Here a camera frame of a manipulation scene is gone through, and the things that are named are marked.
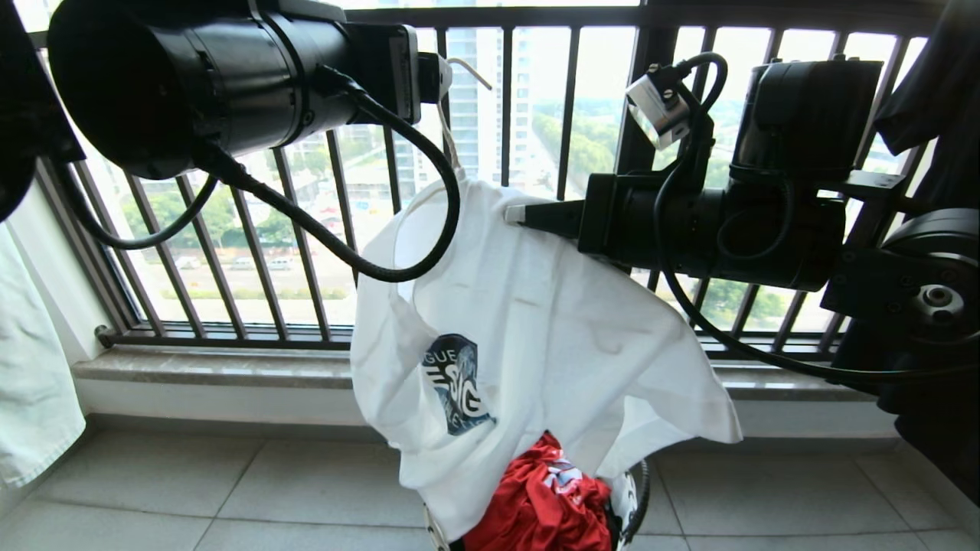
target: balcony floor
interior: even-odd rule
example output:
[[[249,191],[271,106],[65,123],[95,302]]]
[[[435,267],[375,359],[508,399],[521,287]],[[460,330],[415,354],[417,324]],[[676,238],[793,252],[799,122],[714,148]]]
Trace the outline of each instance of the balcony floor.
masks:
[[[635,551],[974,551],[891,455],[659,454]],[[432,549],[377,444],[107,430],[0,522],[0,551]]]

